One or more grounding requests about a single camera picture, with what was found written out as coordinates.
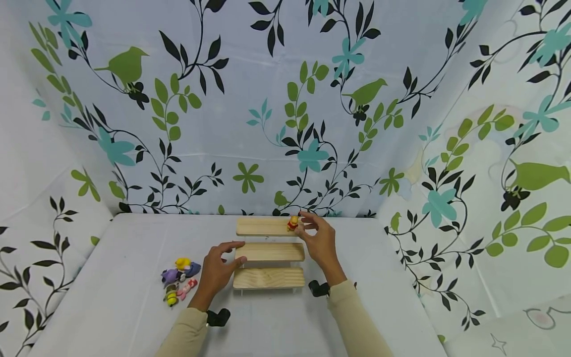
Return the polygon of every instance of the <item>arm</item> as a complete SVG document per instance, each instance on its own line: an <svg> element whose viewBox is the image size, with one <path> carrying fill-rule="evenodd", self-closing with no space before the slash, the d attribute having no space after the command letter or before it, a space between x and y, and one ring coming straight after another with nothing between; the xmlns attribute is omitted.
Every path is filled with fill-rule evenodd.
<svg viewBox="0 0 571 357"><path fill-rule="evenodd" d="M188 308L184 309L155 357L196 357L206 338L206 320L208 308L214 296L230 281L234 271L246 262L246 257L240 257L230 264L224 264L222 253L231 252L233 248L244 245L244 242L222 243L212 247L204 258L202 276L196 294L190 300Z"/></svg>
<svg viewBox="0 0 571 357"><path fill-rule="evenodd" d="M206 317L195 308L184 309L155 357L196 357L206 338Z"/></svg>
<svg viewBox="0 0 571 357"><path fill-rule="evenodd" d="M337 322L349 357L392 357L393 354L363 307L353 283L347 280L335 250L335 230L323 218L300 212L303 222L296 229L309 255L321 267L331 287L328 308ZM310 235L305 229L317 229Z"/></svg>
<svg viewBox="0 0 571 357"><path fill-rule="evenodd" d="M337 321L349 357L392 357L350 280L331 287L327 307Z"/></svg>

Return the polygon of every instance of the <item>hand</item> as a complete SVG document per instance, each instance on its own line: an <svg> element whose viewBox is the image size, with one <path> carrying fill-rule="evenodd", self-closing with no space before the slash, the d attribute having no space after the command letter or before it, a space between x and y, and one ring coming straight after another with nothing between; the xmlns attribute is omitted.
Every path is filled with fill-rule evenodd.
<svg viewBox="0 0 571 357"><path fill-rule="evenodd" d="M307 224L298 225L295 233L307 245L309 256L323 270L329 286L337 285L347 280L335 250L335 229L325 219L316 214L309 212L299 212L299 214L303 216L301 221ZM308 234L305 231L308 229L317 230L317 234Z"/></svg>
<svg viewBox="0 0 571 357"><path fill-rule="evenodd" d="M222 259L222 253L230 253L232 249L242 247L244 244L244 242L226 242L210 248L202 264L200 284L188 307L202 312L208 310L214 296L228 284L234 271L246 262L246 257L241 256L230 264L224 264L226 259Z"/></svg>

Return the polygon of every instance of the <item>wooden shelf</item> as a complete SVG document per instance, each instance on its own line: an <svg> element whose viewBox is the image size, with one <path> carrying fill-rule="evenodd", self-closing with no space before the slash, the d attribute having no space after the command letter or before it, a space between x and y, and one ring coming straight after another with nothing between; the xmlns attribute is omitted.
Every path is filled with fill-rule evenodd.
<svg viewBox="0 0 571 357"><path fill-rule="evenodd" d="M234 289L286 289L305 285L302 268L243 268L234 272Z"/></svg>
<svg viewBox="0 0 571 357"><path fill-rule="evenodd" d="M240 217L236 223L238 236L296 236L287 230L289 217Z"/></svg>
<svg viewBox="0 0 571 357"><path fill-rule="evenodd" d="M236 249L236 257L249 262L302 262L305 252L301 243L246 243Z"/></svg>

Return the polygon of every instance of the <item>floral fabric backdrop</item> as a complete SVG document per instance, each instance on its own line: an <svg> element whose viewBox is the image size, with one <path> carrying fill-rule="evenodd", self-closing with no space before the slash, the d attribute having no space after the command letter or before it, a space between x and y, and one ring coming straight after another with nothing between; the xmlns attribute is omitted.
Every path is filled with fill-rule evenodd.
<svg viewBox="0 0 571 357"><path fill-rule="evenodd" d="M374 216L382 195L409 191L391 170L408 150L393 147L423 121L483 5L42 0L10 11L51 120L113 211Z"/></svg>
<svg viewBox="0 0 571 357"><path fill-rule="evenodd" d="M25 75L21 39L5 15L0 11L0 66L7 69L0 82L10 84L0 87L0 356L14 357L26 356L50 323L111 213L47 122L51 114Z"/></svg>
<svg viewBox="0 0 571 357"><path fill-rule="evenodd" d="M453 356L568 356L571 296L517 311L444 341Z"/></svg>
<svg viewBox="0 0 571 357"><path fill-rule="evenodd" d="M567 0L5 8L79 197L377 216L445 343L571 292Z"/></svg>
<svg viewBox="0 0 571 357"><path fill-rule="evenodd" d="M570 15L566 0L488 2L395 147L415 151L395 169L411 193L377 216L441 340L571 292Z"/></svg>

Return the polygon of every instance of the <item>left hand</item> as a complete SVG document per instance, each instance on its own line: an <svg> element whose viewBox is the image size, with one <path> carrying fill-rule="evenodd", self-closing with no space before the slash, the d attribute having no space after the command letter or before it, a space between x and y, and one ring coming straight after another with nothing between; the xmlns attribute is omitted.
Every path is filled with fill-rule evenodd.
<svg viewBox="0 0 571 357"><path fill-rule="evenodd" d="M206 312L216 294L230 281L230 277L236 269L246 262L246 257L241 256L230 264L224 264L222 253L230 253L232 249L243 247L245 242L226 242L210 248L210 252L204 257L202 275L196 294L188 304L197 310Z"/></svg>

